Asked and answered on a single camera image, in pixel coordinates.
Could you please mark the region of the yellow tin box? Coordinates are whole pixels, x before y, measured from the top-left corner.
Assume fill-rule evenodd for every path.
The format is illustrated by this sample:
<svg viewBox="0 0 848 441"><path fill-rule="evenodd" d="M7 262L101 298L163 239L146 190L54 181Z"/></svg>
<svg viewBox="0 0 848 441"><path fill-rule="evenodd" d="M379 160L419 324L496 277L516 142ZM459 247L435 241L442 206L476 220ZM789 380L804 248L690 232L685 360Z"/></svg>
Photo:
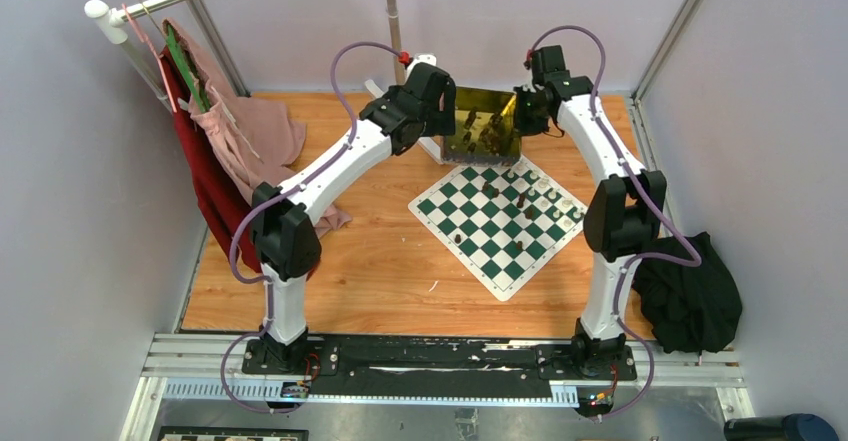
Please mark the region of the yellow tin box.
<svg viewBox="0 0 848 441"><path fill-rule="evenodd" d="M512 166L521 157L515 130L514 91L458 87L455 133L443 136L441 160L447 164Z"/></svg>

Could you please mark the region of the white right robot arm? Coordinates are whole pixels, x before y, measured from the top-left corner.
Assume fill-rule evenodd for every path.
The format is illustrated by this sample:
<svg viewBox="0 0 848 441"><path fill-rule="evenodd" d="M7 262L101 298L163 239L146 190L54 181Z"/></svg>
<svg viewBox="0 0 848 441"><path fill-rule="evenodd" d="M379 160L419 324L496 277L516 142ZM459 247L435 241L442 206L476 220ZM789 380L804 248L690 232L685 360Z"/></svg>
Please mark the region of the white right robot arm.
<svg viewBox="0 0 848 441"><path fill-rule="evenodd" d="M621 326L638 255L657 238L660 221L641 196L661 207L667 181L648 171L623 144L601 107L592 81L570 74L560 47L528 51L530 85L515 92L516 130L543 134L550 126L568 135L596 184L582 219L593 253L589 300L571 340L571 364L584 378L596 378L624 351Z"/></svg>

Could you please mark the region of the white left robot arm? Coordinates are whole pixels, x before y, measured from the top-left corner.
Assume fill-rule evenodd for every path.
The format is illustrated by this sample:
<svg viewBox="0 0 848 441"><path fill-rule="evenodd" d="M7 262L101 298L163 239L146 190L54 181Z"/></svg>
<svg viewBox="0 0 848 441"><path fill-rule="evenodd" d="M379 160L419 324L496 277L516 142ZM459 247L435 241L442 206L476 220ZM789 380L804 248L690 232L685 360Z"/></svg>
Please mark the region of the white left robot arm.
<svg viewBox="0 0 848 441"><path fill-rule="evenodd" d="M327 209L371 168L407 152L422 137L455 132L456 84L432 54L412 58L406 80L370 101L330 149L294 177L254 192L251 239L265 276L268 316L260 339L283 374L306 361L305 284L322 246L315 227Z"/></svg>

